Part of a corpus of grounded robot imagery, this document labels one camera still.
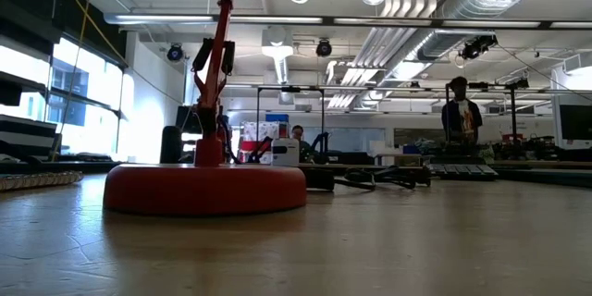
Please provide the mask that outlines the white box device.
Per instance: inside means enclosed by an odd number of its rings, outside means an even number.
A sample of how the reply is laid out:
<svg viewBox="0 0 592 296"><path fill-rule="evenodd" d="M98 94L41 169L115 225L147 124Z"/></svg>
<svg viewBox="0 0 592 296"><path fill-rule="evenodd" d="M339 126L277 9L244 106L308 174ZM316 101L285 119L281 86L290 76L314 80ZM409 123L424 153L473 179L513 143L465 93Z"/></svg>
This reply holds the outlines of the white box device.
<svg viewBox="0 0 592 296"><path fill-rule="evenodd" d="M274 139L272 147L272 166L296 167L300 163L300 144L291 138Z"/></svg>

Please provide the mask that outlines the red desk lamp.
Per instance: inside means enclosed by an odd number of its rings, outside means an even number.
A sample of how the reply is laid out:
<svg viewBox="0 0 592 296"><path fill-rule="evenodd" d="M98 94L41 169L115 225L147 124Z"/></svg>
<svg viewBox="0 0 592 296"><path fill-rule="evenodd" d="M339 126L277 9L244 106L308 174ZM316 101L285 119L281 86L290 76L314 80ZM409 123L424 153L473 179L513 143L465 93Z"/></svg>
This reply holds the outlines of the red desk lamp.
<svg viewBox="0 0 592 296"><path fill-rule="evenodd" d="M195 106L203 137L193 165L120 165L105 179L103 207L139 215L230 216L285 211L306 204L304 174L297 167L236 165L224 161L219 94L231 71L234 47L227 39L232 0L219 0L213 40L195 57L192 69L200 98Z"/></svg>

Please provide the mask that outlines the person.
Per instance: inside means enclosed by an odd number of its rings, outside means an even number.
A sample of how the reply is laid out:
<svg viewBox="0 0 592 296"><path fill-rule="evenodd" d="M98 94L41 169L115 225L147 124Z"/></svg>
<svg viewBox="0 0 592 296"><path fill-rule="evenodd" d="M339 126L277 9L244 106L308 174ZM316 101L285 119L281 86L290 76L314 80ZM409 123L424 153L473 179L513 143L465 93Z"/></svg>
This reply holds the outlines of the person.
<svg viewBox="0 0 592 296"><path fill-rule="evenodd" d="M299 144L300 155L306 154L310 149L310 144L304 140L303 133L303 127L300 125L295 125L291 130L291 138L296 140Z"/></svg>
<svg viewBox="0 0 592 296"><path fill-rule="evenodd" d="M441 122L450 142L476 144L483 119L478 105L466 97L467 87L468 81L464 77L456 77L450 82L453 97L442 107Z"/></svg>

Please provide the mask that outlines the black monitor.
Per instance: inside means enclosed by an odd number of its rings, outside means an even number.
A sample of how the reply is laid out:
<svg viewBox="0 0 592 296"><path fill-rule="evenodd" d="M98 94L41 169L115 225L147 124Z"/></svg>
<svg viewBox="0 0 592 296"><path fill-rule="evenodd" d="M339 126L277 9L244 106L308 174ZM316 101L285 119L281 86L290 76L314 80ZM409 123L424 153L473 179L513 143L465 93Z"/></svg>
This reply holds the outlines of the black monitor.
<svg viewBox="0 0 592 296"><path fill-rule="evenodd" d="M592 148L592 105L560 105L559 144L565 150Z"/></svg>
<svg viewBox="0 0 592 296"><path fill-rule="evenodd" d="M192 106L180 105L178 107L175 126L178 127L182 133L202 133L200 120Z"/></svg>

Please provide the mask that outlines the black background rig frame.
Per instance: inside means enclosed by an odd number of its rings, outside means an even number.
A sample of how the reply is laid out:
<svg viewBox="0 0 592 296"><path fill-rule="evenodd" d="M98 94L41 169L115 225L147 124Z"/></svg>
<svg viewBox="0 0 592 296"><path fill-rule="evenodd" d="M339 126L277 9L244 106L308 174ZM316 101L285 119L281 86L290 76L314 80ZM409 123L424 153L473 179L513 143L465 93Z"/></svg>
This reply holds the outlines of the black background rig frame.
<svg viewBox="0 0 592 296"><path fill-rule="evenodd" d="M260 85L256 88L256 134L255 139L259 142L259 123L260 123L260 95L262 91L279 91L281 93L301 93L301 92L319 92L321 94L321 132L325 131L325 119L326 119L326 109L325 109L325 89L321 88L320 86L301 86L301 85ZM325 161L326 156L318 156L319 161Z"/></svg>
<svg viewBox="0 0 592 296"><path fill-rule="evenodd" d="M480 113L477 111L476 104L469 101L466 97L466 90L467 87L471 85L472 87L476 88L483 88L485 91L490 87L490 84L486 82L477 82L469 84L466 78L464 77L457 77L453 79L450 83L445 85L446 89L446 104L443 106L443 127L446 133L446 140L447 142L456 141L456 142L472 142L476 143L478 135L477 131L480 126L483 125L482 118ZM518 80L515 83L506 84L504 88L510 91L511 97L511 115L512 115L512 153L517 156L521 150L520 147L520 140L517 134L517 122L516 122L516 97L515 91L517 89L527 88L528 83L526 79ZM470 126L470 130L472 131L469 134L463 132L462 129L462 117L459 117L459 120L450 119L450 112L454 110L452 103L459 104L460 102L465 101L468 103L468 111L469 115L474 117L475 123Z"/></svg>

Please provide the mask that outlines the keyboard on far table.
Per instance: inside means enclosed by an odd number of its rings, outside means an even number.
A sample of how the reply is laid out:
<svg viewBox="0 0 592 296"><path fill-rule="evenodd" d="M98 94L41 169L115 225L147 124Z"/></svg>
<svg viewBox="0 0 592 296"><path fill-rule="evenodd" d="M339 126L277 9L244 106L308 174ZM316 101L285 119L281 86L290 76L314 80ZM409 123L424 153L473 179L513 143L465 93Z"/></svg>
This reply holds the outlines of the keyboard on far table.
<svg viewBox="0 0 592 296"><path fill-rule="evenodd" d="M491 181L499 175L487 165L430 164L427 168L432 176L448 180Z"/></svg>

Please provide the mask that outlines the black office chair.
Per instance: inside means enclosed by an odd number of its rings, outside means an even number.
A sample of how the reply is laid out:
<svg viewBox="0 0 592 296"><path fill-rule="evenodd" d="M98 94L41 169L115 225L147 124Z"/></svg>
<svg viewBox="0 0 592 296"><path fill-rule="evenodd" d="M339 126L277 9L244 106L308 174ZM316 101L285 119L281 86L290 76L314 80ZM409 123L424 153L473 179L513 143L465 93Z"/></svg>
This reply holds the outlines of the black office chair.
<svg viewBox="0 0 592 296"><path fill-rule="evenodd" d="M182 155L183 141L180 128L166 126L162 131L160 163L176 164Z"/></svg>

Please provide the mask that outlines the long ceiling light bar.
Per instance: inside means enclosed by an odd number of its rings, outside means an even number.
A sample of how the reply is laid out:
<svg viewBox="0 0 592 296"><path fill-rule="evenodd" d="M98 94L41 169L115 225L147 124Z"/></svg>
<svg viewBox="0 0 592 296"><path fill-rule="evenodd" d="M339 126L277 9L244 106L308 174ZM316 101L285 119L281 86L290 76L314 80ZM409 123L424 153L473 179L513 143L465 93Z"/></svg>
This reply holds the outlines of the long ceiling light bar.
<svg viewBox="0 0 592 296"><path fill-rule="evenodd" d="M165 15L165 14L104 14L104 20L116 25L192 24L209 25L220 20L218 15ZM559 21L528 19L456 19L456 18L379 18L379 17L297 17L236 15L231 24L246 25L303 25L351 26L392 28L445 28L492 30L549 30L592 31L592 21Z"/></svg>

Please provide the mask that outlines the dark side desk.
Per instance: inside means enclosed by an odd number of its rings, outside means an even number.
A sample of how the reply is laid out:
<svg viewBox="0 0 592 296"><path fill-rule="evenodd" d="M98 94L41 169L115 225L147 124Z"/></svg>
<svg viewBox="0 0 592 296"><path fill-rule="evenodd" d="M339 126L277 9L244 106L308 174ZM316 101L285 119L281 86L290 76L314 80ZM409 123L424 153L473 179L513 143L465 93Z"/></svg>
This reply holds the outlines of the dark side desk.
<svg viewBox="0 0 592 296"><path fill-rule="evenodd" d="M0 71L0 160L39 165L60 155L56 123L36 118L46 92L42 83Z"/></svg>

